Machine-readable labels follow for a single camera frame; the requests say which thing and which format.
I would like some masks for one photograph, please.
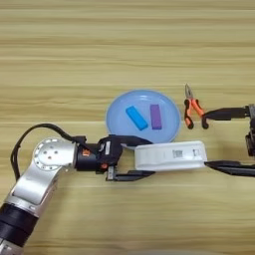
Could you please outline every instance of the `pliers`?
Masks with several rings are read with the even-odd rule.
[[[185,115],[184,120],[189,129],[194,128],[194,122],[191,118],[191,107],[195,109],[200,117],[204,115],[204,110],[199,105],[199,101],[193,97],[193,93],[191,88],[188,84],[185,86],[185,93],[186,93],[186,100],[184,101],[185,104]]]

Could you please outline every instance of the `robotic arm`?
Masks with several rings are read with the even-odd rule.
[[[138,170],[123,174],[117,172],[123,153],[122,144],[137,146],[151,143],[148,140],[136,136],[110,135],[99,143],[86,144],[79,136],[66,136],[60,128],[46,124],[36,128],[57,129],[65,138],[51,137],[41,141],[34,149],[30,166],[20,176],[16,158],[18,149],[33,128],[23,134],[11,156],[18,180],[0,208],[0,255],[23,253],[26,241],[56,189],[62,170],[106,172],[107,180],[111,181],[133,181],[154,174],[153,171]]]

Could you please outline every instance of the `wood grain surface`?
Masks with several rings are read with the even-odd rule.
[[[121,93],[154,89],[183,113],[189,83],[209,111],[254,103],[255,1],[2,0],[0,2],[0,198],[14,183],[10,151],[31,125],[51,122],[97,142]],[[248,120],[182,127],[209,159],[248,158]],[[32,133],[20,163],[52,135]],[[133,166],[126,151],[120,168]],[[70,172],[25,255],[254,255],[255,180],[208,168],[108,183]]]

